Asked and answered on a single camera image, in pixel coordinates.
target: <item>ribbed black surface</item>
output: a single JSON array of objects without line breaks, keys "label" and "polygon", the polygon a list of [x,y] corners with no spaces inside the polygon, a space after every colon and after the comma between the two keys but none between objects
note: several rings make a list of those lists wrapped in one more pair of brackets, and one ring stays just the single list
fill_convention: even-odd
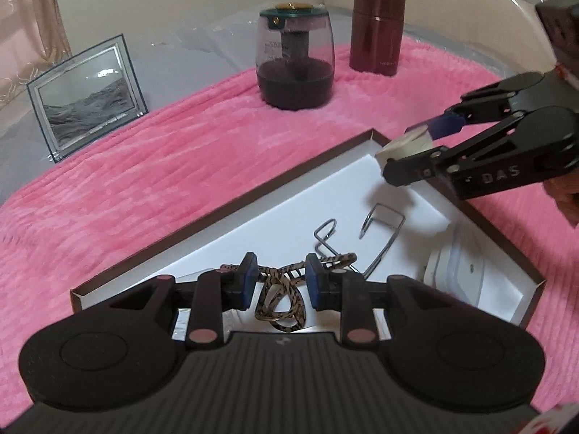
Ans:
[{"label": "ribbed black surface", "polygon": [[108,413],[37,404],[9,434],[512,434],[527,406],[496,414],[444,412],[404,392],[369,352],[327,333],[237,333],[189,355],[158,393]]}]

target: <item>white tray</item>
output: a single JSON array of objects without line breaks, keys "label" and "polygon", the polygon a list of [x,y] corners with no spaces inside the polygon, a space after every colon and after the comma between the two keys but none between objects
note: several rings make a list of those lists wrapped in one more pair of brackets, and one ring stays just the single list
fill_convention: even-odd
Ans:
[{"label": "white tray", "polygon": [[[373,224],[366,236],[358,239],[369,210],[382,203],[401,211],[406,222],[370,281],[384,282],[391,274],[422,277],[433,237],[449,224],[462,222],[475,234],[485,258],[478,307],[526,326],[544,284],[538,271],[474,208],[440,192],[440,185],[421,182],[394,188],[386,184],[373,158],[386,142],[379,133],[369,131],[190,224],[73,289],[74,310],[85,309],[157,274],[179,278],[221,264],[237,264],[248,251],[256,253],[261,265],[280,267],[299,262],[314,252],[313,232],[329,218],[338,221],[329,243],[338,252],[357,253],[355,266],[366,269],[392,235],[388,227]],[[241,329],[239,325],[247,330],[277,331],[253,317],[259,286],[249,311],[228,316],[226,332]],[[305,286],[302,295],[307,308],[305,331],[337,331],[338,315],[315,312]],[[376,314],[381,336],[387,337],[383,315],[381,311]]]}]

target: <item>transparent container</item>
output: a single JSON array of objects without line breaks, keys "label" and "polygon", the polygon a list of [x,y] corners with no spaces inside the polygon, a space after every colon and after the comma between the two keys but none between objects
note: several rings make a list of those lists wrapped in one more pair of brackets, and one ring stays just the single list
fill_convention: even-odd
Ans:
[{"label": "transparent container", "polygon": [[324,6],[282,4],[259,13],[257,77],[264,100],[310,109],[332,96],[334,36]]}]

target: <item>green lid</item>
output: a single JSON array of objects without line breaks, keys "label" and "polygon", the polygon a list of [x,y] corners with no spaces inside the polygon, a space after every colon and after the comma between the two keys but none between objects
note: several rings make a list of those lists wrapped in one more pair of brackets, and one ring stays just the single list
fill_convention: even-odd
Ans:
[{"label": "green lid", "polygon": [[269,29],[281,30],[286,25],[287,18],[328,16],[328,9],[306,3],[282,3],[260,11],[259,16],[267,18]]}]

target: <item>metal hook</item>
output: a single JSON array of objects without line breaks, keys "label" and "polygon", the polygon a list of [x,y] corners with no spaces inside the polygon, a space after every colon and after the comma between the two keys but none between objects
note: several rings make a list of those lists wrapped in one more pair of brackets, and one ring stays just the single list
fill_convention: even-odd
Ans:
[{"label": "metal hook", "polygon": [[[375,218],[374,217],[374,212],[376,211],[376,208],[380,206],[380,207],[384,207],[385,209],[390,210],[391,212],[394,212],[395,214],[399,215],[401,217],[400,220],[400,224],[398,224],[398,226],[396,226],[394,228],[394,232],[392,233],[392,236],[390,237],[390,239],[388,240],[388,242],[386,243],[386,246],[384,248],[381,249],[380,253],[378,253],[378,255],[374,258],[374,261],[372,261],[370,263],[370,265],[368,266],[368,268],[364,271],[364,272],[360,272],[358,271],[358,269],[356,269],[355,267],[353,267],[352,265],[348,266],[348,268],[350,268],[352,271],[354,272],[358,272],[359,274],[362,274],[364,276],[364,279],[368,279],[370,277],[370,275],[372,274],[372,272],[374,272],[374,270],[378,267],[378,264],[380,264],[380,262],[382,261],[382,259],[384,259],[384,256],[386,256],[386,253],[390,250],[390,248],[392,247],[392,244],[394,243],[394,241],[396,240],[396,238],[398,237],[399,233],[400,233],[400,229],[402,229],[402,226],[404,225],[404,222],[406,221],[406,216],[404,214],[402,214],[401,212],[394,210],[392,207],[388,207],[387,205],[381,204],[381,203],[376,203],[374,204],[374,207],[372,207],[370,209],[370,212],[368,213],[368,215],[366,215],[366,219],[364,220],[364,223],[362,224],[362,228],[360,229],[360,235],[358,237],[358,239],[362,239],[364,237],[364,235],[366,234],[366,232],[368,231],[370,225],[372,224],[373,221],[377,220],[389,227],[392,227],[391,224],[386,223],[383,220],[380,220],[379,218]],[[320,237],[320,232],[327,227],[329,224],[332,224],[332,227],[330,228],[329,232],[326,233],[325,237]],[[320,253],[321,255],[323,255],[323,253],[321,253],[319,251],[319,247],[323,246],[325,247],[328,251],[330,251],[331,253],[334,253],[334,256],[339,255],[340,253],[338,253],[334,248],[332,248],[328,243],[327,240],[329,237],[331,237],[335,231],[336,231],[336,227],[338,225],[338,221],[335,218],[330,218],[329,220],[326,220],[324,223],[322,223],[315,231],[314,231],[314,238],[318,241],[318,244],[316,244],[315,250]]]}]

